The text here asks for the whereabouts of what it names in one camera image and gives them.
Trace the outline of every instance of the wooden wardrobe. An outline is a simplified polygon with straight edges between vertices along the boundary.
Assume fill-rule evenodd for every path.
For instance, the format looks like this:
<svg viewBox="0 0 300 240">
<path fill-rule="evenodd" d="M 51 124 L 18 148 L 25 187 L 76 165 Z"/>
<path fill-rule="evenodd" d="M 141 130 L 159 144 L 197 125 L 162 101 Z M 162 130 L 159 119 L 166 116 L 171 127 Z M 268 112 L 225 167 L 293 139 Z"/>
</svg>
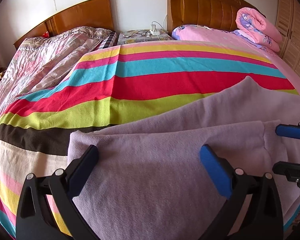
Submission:
<svg viewBox="0 0 300 240">
<path fill-rule="evenodd" d="M 282 35 L 279 56 L 300 77 L 300 4 L 279 0 L 276 27 Z"/>
</svg>

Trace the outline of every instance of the bedside table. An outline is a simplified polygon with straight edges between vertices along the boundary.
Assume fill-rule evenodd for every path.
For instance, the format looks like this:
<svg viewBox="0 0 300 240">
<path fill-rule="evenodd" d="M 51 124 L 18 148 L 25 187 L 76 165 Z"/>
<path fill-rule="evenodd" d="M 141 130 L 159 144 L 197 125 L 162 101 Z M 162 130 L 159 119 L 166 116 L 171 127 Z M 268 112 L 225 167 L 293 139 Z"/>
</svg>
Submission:
<svg viewBox="0 0 300 240">
<path fill-rule="evenodd" d="M 164 30 L 157 29 L 160 34 L 158 35 L 161 41 L 173 41 L 174 39 L 171 38 Z M 125 33 L 120 33 L 118 44 L 129 44 L 129 43 L 136 43 L 136 42 L 144 42 L 144 41 L 159 41 L 157 35 L 152 35 L 149 30 L 134 30 L 128 31 Z"/>
</svg>

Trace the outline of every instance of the silver screw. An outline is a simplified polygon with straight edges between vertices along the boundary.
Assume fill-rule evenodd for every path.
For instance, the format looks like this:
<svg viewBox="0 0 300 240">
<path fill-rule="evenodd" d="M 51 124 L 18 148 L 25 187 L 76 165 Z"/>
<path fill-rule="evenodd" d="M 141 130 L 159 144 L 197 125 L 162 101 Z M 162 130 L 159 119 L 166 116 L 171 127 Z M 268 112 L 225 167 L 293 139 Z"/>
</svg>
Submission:
<svg viewBox="0 0 300 240">
<path fill-rule="evenodd" d="M 243 174 L 244 174 L 244 171 L 243 171 L 243 169 L 237 168 L 237 169 L 235 169 L 235 173 L 236 173 L 237 175 L 243 175 Z"/>
<path fill-rule="evenodd" d="M 28 175 L 27 175 L 27 179 L 32 179 L 33 178 L 33 173 L 29 173 Z"/>
<path fill-rule="evenodd" d="M 266 173 L 266 178 L 267 178 L 267 179 L 272 179 L 272 174 L 269 173 L 269 172 L 267 172 L 267 173 Z"/>
<path fill-rule="evenodd" d="M 55 174 L 56 174 L 57 176 L 61 176 L 61 175 L 63 174 L 63 169 L 57 169 L 57 170 L 55 171 Z"/>
</svg>

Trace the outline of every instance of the striped blanket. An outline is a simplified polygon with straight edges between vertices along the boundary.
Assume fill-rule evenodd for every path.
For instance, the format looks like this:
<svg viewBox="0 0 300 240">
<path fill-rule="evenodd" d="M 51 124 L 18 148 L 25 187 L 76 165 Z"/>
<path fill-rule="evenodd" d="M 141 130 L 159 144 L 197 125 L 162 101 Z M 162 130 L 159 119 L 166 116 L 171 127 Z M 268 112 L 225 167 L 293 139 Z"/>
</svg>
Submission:
<svg viewBox="0 0 300 240">
<path fill-rule="evenodd" d="M 198 42 L 127 44 L 85 54 L 54 88 L 17 98 L 0 117 L 0 222 L 15 237 L 26 175 L 67 166 L 71 132 L 91 132 L 161 114 L 251 76 L 297 94 L 266 58 Z M 53 200 L 53 215 L 69 234 Z"/>
</svg>

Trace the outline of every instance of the headboard panel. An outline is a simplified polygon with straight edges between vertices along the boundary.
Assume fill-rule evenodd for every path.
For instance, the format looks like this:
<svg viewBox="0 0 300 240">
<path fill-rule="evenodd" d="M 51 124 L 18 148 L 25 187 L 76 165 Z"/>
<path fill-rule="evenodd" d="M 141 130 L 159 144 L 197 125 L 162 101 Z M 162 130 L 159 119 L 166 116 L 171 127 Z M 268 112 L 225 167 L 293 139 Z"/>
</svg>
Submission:
<svg viewBox="0 0 300 240">
<path fill-rule="evenodd" d="M 110 0 L 88 0 L 65 9 L 34 27 L 14 46 L 18 49 L 25 38 L 40 37 L 45 32 L 53 37 L 81 26 L 113 30 Z"/>
<path fill-rule="evenodd" d="M 206 25 L 210 28 L 233 31 L 240 8 L 255 8 L 244 0 L 168 0 L 169 33 L 183 24 Z"/>
</svg>

